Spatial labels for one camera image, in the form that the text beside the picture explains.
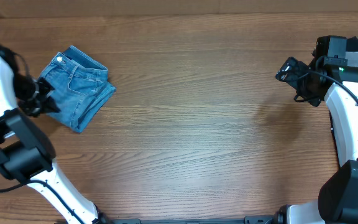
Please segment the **blue denim jeans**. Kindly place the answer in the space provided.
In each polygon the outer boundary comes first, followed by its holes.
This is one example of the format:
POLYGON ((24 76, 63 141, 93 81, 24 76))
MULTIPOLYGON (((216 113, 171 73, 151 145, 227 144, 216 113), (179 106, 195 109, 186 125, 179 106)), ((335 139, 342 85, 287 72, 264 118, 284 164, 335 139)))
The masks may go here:
POLYGON ((81 133, 116 87, 108 82, 108 69, 71 45, 59 52, 40 74, 51 86, 51 98, 60 109, 47 115, 81 133))

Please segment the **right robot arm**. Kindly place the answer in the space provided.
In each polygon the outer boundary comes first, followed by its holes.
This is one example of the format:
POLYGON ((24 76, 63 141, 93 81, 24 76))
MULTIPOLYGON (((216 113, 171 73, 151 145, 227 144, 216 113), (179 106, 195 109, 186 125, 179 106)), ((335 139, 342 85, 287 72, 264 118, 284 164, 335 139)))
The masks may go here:
POLYGON ((295 89, 295 102, 326 104, 340 168, 317 200, 282 206, 272 223, 358 223, 358 66, 348 53, 358 53, 356 37, 322 36, 309 64, 290 57, 275 76, 295 89))

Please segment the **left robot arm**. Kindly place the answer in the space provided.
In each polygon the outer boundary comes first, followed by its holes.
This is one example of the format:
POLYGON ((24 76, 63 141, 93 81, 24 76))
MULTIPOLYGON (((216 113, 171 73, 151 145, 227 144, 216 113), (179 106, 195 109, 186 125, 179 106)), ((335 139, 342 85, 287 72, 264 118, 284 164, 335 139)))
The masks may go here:
POLYGON ((59 109, 50 97, 53 87, 44 79, 21 74, 22 56, 0 44, 0 174, 15 185, 34 189, 63 217, 64 223, 110 223, 92 201, 63 173, 48 136, 32 122, 42 113, 59 109))

